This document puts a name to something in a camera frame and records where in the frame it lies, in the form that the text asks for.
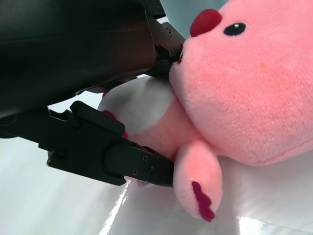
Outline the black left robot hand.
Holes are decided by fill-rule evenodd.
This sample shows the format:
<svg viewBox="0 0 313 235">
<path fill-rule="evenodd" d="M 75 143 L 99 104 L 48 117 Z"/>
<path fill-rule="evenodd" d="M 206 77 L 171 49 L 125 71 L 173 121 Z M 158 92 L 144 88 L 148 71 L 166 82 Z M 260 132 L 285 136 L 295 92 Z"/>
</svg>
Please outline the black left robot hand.
<svg viewBox="0 0 313 235">
<path fill-rule="evenodd" d="M 76 101 L 147 74 L 167 75 L 184 38 L 149 0 L 3 0 L 0 3 L 0 136 L 36 142 L 47 165 L 112 185 L 129 176 L 173 185 L 174 164 L 124 138 L 125 126 Z"/>
</svg>

